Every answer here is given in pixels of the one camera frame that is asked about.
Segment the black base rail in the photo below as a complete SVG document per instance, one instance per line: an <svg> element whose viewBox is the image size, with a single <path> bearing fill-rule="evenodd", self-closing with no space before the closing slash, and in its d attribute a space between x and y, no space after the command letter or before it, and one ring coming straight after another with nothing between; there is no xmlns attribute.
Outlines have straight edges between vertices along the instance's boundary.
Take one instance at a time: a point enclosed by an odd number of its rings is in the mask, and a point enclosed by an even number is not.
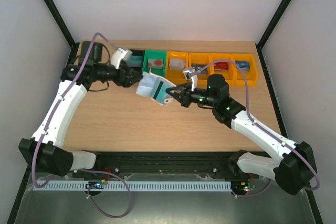
<svg viewBox="0 0 336 224"><path fill-rule="evenodd" d="M233 173L230 158L235 152L96 152L93 169L119 177L133 174L196 174L214 179L238 181L259 179L248 172Z"/></svg>

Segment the white card in yellow bin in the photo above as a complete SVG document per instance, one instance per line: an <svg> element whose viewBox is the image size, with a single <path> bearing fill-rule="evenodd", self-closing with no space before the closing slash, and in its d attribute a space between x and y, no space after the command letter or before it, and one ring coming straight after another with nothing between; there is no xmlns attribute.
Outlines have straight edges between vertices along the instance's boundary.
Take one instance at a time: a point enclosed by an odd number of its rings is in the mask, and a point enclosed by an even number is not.
<svg viewBox="0 0 336 224"><path fill-rule="evenodd" d="M169 62L169 69L176 71L183 71L186 66L186 61L178 58L171 58Z"/></svg>

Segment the teal black-stripe credit card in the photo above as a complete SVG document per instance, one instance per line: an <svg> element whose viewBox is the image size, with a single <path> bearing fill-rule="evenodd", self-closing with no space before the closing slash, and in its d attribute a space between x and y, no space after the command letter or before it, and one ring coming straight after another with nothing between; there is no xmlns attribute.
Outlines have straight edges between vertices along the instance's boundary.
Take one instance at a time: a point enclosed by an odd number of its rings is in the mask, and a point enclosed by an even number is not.
<svg viewBox="0 0 336 224"><path fill-rule="evenodd" d="M163 80L156 80L154 83L151 98L161 105L166 105L167 101L171 98L171 96L169 96L165 90L166 88L170 87L174 87L174 85Z"/></svg>

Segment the blue cards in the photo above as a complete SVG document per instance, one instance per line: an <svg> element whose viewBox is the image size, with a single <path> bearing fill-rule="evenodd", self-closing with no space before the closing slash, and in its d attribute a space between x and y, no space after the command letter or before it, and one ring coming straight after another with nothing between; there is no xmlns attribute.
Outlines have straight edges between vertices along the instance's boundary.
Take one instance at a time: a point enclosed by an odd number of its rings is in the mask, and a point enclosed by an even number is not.
<svg viewBox="0 0 336 224"><path fill-rule="evenodd" d="M143 97L151 98L151 94L154 88L154 83L156 80L159 80L159 77L154 74L148 73L148 72L144 72L142 75L143 75L143 78L138 84L138 87L136 89L136 94L143 96Z"/></svg>

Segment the blue card in bin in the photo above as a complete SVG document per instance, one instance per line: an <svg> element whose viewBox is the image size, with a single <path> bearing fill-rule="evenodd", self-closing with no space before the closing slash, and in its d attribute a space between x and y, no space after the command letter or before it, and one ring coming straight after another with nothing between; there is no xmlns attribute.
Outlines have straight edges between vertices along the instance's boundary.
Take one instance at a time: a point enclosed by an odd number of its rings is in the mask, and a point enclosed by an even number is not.
<svg viewBox="0 0 336 224"><path fill-rule="evenodd" d="M238 65L243 72L248 72L250 70L250 63L248 61L236 61L236 65Z"/></svg>

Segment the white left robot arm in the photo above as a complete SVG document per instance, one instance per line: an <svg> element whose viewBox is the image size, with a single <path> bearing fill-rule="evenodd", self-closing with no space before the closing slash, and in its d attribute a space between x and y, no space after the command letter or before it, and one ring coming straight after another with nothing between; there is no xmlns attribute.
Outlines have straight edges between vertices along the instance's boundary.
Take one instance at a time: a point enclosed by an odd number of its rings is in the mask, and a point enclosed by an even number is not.
<svg viewBox="0 0 336 224"><path fill-rule="evenodd" d="M65 176L73 170L91 169L97 156L93 152L70 152L63 148L65 136L78 105L91 85L112 81L128 88L142 79L142 74L127 65L132 51L117 48L109 62L92 53L94 43L87 42L86 55L75 58L63 69L56 97L43 122L31 138L23 138L19 150L33 171Z"/></svg>

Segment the green storage bin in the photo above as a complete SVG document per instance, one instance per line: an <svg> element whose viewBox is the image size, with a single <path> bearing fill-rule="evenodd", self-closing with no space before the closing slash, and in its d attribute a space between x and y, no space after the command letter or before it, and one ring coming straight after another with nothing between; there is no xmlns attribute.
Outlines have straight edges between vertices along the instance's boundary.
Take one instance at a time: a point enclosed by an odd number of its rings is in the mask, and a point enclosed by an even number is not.
<svg viewBox="0 0 336 224"><path fill-rule="evenodd" d="M146 50L142 66L143 72L151 72L165 77L167 52L162 50Z"/></svg>

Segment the black storage bin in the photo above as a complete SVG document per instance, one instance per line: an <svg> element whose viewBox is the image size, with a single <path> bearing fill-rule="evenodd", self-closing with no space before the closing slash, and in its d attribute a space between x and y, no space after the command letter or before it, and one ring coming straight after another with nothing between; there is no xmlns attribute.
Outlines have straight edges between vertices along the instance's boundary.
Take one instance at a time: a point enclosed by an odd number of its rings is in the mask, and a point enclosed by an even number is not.
<svg viewBox="0 0 336 224"><path fill-rule="evenodd" d="M131 49L132 55L125 60L126 64L132 68L142 68L145 51L140 49Z"/></svg>

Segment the red card in bin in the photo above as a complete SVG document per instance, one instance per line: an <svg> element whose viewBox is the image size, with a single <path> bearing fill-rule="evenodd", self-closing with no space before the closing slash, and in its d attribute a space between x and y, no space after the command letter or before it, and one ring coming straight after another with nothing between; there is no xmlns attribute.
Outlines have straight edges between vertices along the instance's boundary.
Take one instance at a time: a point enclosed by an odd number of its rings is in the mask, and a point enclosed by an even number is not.
<svg viewBox="0 0 336 224"><path fill-rule="evenodd" d="M217 62L214 64L215 71L228 71L228 63L227 62Z"/></svg>

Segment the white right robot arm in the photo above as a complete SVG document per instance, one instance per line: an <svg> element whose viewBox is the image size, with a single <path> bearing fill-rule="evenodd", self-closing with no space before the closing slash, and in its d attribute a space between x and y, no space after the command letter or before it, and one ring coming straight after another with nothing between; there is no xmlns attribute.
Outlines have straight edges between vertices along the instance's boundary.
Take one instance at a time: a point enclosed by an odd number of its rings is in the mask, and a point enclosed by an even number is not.
<svg viewBox="0 0 336 224"><path fill-rule="evenodd" d="M261 147L267 157L240 151L232 157L229 172L239 178L252 173L275 181L290 195L296 195L317 175L317 167L312 147L306 143L296 143L257 120L244 106L229 95L229 85L219 74L207 78L206 89L194 88L192 83L184 83L166 89L167 94L181 106L191 103L212 109L215 119L228 128L248 137Z"/></svg>

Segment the yellow storage bin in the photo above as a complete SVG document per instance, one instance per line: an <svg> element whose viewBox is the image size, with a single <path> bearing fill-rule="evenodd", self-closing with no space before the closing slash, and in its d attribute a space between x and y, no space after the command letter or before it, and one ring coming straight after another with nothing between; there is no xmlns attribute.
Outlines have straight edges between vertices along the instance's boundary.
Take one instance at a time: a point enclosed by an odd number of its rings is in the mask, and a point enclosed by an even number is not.
<svg viewBox="0 0 336 224"><path fill-rule="evenodd" d="M213 58L210 53L200 53L200 52L192 52L188 55L188 66L196 67L196 70L210 64L213 61ZM207 78L214 74L214 66L209 66L206 70L203 70L198 75L198 84L197 86L206 86Z"/></svg>
<svg viewBox="0 0 336 224"><path fill-rule="evenodd" d="M259 72L253 54L233 54L236 64L241 68L249 86L255 86Z"/></svg>
<svg viewBox="0 0 336 224"><path fill-rule="evenodd" d="M224 76L226 82L229 85L233 85L237 76L236 67L232 63L223 61L223 59L234 61L233 55L224 53L211 53L211 57L213 61L220 60L219 62L213 64L214 73L221 74Z"/></svg>
<svg viewBox="0 0 336 224"><path fill-rule="evenodd" d="M183 70L188 67L188 52L168 51L165 77L174 84L186 82Z"/></svg>

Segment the grey cards in bin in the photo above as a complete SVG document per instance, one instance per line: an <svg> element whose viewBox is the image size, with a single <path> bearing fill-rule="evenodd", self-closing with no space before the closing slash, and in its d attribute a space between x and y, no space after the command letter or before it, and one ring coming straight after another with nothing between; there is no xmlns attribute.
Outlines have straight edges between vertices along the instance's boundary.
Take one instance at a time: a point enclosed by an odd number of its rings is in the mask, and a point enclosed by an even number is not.
<svg viewBox="0 0 336 224"><path fill-rule="evenodd" d="M201 64L192 64L192 68L198 72L199 76L206 76L207 75L207 68L203 69L205 67L205 65L201 65Z"/></svg>

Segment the black frame post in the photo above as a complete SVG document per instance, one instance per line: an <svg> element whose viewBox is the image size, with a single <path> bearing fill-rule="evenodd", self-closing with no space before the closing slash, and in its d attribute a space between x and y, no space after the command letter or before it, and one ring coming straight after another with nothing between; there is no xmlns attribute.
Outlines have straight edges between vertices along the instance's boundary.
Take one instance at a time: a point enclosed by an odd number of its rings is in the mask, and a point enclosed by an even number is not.
<svg viewBox="0 0 336 224"><path fill-rule="evenodd" d="M54 0L43 0L45 5L47 6L50 14L52 15L54 21L56 22L58 28L60 29L63 37L65 38L66 42L70 46L70 48L74 48L77 46L77 43L73 39L64 19L62 18Z"/></svg>
<svg viewBox="0 0 336 224"><path fill-rule="evenodd" d="M292 0L281 0L263 35L261 36L259 42L256 44L256 48L258 51L262 50L267 43L268 39L270 38L272 32L275 30L291 1Z"/></svg>

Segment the red white card green bin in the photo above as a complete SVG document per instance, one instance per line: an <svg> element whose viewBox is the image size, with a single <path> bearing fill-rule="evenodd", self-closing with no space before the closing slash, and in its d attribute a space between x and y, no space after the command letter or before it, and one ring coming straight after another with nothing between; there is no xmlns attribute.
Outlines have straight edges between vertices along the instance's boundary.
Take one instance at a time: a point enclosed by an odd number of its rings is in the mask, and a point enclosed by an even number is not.
<svg viewBox="0 0 336 224"><path fill-rule="evenodd" d="M164 60L161 58L149 58L147 60L147 67L152 69L162 69Z"/></svg>

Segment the black frame post left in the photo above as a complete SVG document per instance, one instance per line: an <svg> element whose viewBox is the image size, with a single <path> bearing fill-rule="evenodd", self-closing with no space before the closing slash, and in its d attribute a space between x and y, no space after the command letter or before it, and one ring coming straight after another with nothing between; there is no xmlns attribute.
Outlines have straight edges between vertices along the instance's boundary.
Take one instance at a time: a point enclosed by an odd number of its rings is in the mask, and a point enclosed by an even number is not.
<svg viewBox="0 0 336 224"><path fill-rule="evenodd" d="M52 15L54 21L56 22L58 28L60 29L63 37L65 38L66 42L70 46L70 48L74 48L77 46L77 43L73 39L64 19L62 18L54 0L43 0L45 5L47 6L50 14Z"/></svg>

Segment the black frame post right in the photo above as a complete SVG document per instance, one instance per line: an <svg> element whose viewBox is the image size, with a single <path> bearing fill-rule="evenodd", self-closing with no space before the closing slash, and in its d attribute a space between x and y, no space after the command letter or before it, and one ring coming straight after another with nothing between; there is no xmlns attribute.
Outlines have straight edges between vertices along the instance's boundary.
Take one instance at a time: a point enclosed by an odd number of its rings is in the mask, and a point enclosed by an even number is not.
<svg viewBox="0 0 336 224"><path fill-rule="evenodd" d="M268 39L270 38L272 32L275 30L291 1L292 0L281 0L263 35L261 36L259 42L256 44L256 48L258 51L262 50L267 43Z"/></svg>

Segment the beige leather card holder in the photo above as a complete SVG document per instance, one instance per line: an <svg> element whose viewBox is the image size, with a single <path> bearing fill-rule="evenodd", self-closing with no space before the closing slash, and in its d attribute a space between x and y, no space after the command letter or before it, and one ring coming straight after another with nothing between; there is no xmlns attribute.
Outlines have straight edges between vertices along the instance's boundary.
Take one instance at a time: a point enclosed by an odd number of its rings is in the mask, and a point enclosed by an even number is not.
<svg viewBox="0 0 336 224"><path fill-rule="evenodd" d="M168 105L173 101L173 97L166 93L166 89L175 87L175 84L151 71L144 72L142 76L136 89L136 94L150 98L160 105Z"/></svg>

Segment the teal card in black bin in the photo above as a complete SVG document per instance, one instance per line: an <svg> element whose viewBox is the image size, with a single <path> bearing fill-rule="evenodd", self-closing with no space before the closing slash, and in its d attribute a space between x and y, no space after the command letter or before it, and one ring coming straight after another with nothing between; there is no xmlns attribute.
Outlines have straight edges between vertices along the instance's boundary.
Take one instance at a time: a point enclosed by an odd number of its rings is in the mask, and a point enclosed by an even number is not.
<svg viewBox="0 0 336 224"><path fill-rule="evenodd" d="M143 61L143 57L142 56L135 56L132 55L127 61L126 64L129 67L142 67L142 61Z"/></svg>

